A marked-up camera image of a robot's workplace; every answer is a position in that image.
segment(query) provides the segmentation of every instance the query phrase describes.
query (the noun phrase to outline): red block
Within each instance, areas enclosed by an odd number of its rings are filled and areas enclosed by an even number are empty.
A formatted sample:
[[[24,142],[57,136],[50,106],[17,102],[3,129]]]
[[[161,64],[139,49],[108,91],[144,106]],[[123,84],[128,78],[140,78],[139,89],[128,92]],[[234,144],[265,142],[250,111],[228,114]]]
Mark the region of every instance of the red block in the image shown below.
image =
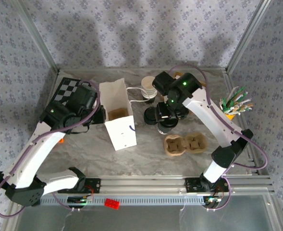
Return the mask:
[[[119,209],[120,202],[112,199],[106,199],[105,206],[109,208]]]

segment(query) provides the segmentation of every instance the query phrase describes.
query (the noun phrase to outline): black and white checkerboard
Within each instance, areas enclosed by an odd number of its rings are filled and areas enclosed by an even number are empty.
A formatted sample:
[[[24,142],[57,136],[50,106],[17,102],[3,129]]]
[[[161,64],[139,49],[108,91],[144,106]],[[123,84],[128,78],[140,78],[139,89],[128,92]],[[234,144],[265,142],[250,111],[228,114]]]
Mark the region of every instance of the black and white checkerboard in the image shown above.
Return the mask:
[[[50,101],[60,101],[63,99],[63,97],[70,96],[73,92],[76,91],[79,81],[79,79],[63,77]]]

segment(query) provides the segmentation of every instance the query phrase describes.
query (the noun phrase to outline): metal bracket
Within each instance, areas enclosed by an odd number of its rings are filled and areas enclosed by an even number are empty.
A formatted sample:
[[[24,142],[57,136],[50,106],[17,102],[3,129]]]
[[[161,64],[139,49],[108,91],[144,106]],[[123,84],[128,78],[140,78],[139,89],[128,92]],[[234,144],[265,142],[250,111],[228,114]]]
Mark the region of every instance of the metal bracket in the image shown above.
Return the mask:
[[[91,189],[93,189],[93,193],[99,193],[100,188],[100,178],[86,178],[84,187],[81,190],[78,191],[76,189],[62,189],[59,190],[58,193],[89,194],[91,193]]]
[[[199,177],[185,178],[184,186],[186,187],[187,193],[205,192],[205,189],[202,187]],[[227,181],[223,178],[218,179],[218,181],[212,186],[210,192],[214,192],[217,186],[221,187],[224,193],[229,191]]]

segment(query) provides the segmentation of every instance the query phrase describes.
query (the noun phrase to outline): patterned wallpaper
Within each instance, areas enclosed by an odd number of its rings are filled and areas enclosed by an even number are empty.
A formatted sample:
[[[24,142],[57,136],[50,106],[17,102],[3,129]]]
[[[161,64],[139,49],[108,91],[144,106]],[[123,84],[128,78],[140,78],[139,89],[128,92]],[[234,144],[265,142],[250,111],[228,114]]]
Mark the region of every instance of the patterned wallpaper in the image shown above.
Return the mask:
[[[58,67],[227,66],[259,0],[23,0]]]
[[[53,80],[15,9],[0,1],[0,171],[30,138]],[[0,193],[0,211],[7,206]]]
[[[269,156],[267,170],[283,210],[283,0],[273,0],[232,78],[253,98],[247,123]]]

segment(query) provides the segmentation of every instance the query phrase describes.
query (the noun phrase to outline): white cup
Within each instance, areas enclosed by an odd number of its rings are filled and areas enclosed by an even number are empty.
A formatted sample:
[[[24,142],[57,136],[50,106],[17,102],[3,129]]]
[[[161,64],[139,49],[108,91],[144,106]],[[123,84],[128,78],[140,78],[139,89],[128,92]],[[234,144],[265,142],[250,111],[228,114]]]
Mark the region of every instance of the white cup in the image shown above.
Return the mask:
[[[147,104],[154,103],[155,96],[157,95],[157,90],[152,86],[154,79],[153,76],[146,76],[141,80],[141,87],[145,90],[145,92],[141,91],[141,94],[144,100],[149,99],[148,101],[145,101]]]

